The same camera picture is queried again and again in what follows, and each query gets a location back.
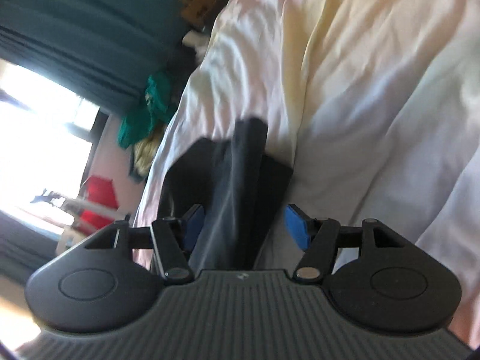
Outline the right teal curtain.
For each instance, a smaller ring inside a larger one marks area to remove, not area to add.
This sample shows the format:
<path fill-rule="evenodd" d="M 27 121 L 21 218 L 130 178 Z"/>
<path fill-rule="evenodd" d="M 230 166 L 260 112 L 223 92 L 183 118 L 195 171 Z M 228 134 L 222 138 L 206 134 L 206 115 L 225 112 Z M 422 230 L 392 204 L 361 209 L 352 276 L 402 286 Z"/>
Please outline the right teal curtain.
<path fill-rule="evenodd" d="M 1 0 L 1 57 L 122 115 L 187 32 L 182 0 Z"/>

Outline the red garment on hanger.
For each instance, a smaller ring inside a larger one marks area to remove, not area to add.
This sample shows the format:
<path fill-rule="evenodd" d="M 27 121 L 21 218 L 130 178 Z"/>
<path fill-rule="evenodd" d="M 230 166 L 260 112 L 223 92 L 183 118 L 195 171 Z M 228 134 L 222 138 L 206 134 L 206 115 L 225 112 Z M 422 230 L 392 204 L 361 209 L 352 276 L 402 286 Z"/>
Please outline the red garment on hanger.
<path fill-rule="evenodd" d="M 84 197 L 90 203 L 106 206 L 115 211 L 120 207 L 116 198 L 113 181 L 97 175 L 91 175 L 86 179 L 80 188 L 80 196 Z M 95 233 L 97 230 L 113 222 L 113 219 L 95 214 L 93 211 L 83 211 L 80 218 L 87 224 L 93 226 L 93 229 L 90 229 L 83 223 L 78 225 L 78 231 L 86 236 Z"/>

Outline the brown paper bag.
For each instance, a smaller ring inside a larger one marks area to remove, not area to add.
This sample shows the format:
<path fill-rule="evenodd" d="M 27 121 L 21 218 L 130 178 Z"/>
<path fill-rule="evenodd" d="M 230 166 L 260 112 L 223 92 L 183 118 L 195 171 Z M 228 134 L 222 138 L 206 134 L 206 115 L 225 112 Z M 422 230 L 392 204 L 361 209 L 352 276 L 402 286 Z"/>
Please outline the brown paper bag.
<path fill-rule="evenodd" d="M 200 29 L 204 26 L 208 14 L 218 0 L 181 0 L 181 17 L 192 27 Z"/>

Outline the white garment on chair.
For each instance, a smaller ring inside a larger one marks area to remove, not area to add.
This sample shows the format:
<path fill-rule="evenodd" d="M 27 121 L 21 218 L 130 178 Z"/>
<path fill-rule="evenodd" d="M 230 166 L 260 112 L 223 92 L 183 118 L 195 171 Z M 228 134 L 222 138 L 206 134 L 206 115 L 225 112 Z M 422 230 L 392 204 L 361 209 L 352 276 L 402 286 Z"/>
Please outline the white garment on chair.
<path fill-rule="evenodd" d="M 203 33 L 190 30 L 182 39 L 182 44 L 194 49 L 198 61 L 202 61 L 208 49 L 210 37 Z"/>

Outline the yellow fuzzy garment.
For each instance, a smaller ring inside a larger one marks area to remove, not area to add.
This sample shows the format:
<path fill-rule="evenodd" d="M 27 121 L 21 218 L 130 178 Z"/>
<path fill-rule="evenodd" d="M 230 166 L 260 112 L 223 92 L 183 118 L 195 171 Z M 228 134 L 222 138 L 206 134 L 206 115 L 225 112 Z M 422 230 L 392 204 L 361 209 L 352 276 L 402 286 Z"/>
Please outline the yellow fuzzy garment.
<path fill-rule="evenodd" d="M 157 127 L 151 135 L 133 146 L 131 175 L 138 180 L 145 180 L 148 177 L 165 129 L 164 125 Z"/>

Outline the black fleece hoodie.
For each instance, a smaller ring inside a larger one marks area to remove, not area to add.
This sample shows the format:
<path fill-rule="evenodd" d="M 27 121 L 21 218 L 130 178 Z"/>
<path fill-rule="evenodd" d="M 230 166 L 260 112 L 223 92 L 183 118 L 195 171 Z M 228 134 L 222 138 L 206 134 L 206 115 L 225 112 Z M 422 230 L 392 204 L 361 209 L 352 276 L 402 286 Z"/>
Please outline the black fleece hoodie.
<path fill-rule="evenodd" d="M 239 120 L 229 139 L 200 138 L 169 168 L 158 216 L 180 218 L 195 204 L 205 212 L 194 272 L 254 267 L 293 175 L 266 154 L 267 133 L 261 119 Z"/>

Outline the pastel tie-dye bed sheet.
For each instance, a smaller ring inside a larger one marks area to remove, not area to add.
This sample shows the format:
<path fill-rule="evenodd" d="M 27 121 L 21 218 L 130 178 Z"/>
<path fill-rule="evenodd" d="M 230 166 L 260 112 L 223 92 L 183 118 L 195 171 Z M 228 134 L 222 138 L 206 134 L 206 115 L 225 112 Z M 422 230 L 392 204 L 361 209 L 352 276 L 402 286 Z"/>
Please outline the pastel tie-dye bed sheet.
<path fill-rule="evenodd" d="M 479 345 L 479 0 L 229 0 L 190 76 L 135 222 L 167 170 L 238 119 L 268 124 L 287 202 L 380 219 L 462 285 L 451 330 Z"/>

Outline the green sweatshirt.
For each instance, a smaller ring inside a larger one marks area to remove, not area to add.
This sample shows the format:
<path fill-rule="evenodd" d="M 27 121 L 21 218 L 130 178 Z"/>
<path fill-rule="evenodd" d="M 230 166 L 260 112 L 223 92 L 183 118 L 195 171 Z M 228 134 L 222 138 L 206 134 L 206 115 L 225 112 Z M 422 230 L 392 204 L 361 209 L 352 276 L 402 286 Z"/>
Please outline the green sweatshirt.
<path fill-rule="evenodd" d="M 173 81 L 160 70 L 148 77 L 143 97 L 121 120 L 117 143 L 127 149 L 149 137 L 160 124 L 168 124 L 176 112 L 172 100 Z"/>

